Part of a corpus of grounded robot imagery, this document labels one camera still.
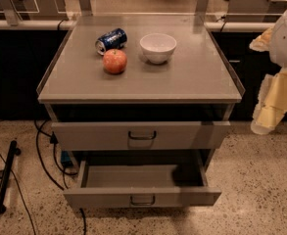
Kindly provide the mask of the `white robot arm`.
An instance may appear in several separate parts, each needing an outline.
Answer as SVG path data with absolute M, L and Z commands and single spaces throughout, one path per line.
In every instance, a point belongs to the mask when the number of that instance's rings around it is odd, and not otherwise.
M 277 74 L 264 77 L 253 112 L 251 130 L 266 135 L 287 114 L 287 10 L 273 27 L 250 43 L 250 48 L 259 52 L 267 51 L 270 60 L 281 67 Z

